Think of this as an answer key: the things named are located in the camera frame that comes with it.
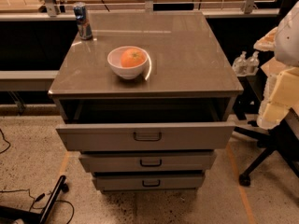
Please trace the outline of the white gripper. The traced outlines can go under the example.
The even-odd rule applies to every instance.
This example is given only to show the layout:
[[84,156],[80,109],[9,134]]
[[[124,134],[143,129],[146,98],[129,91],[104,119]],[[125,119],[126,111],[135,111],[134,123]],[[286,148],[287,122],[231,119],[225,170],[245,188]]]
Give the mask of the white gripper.
[[299,102],[299,2],[253,47],[259,51],[274,51],[279,62],[294,68],[270,75],[263,91],[257,124],[271,130],[287,116]]

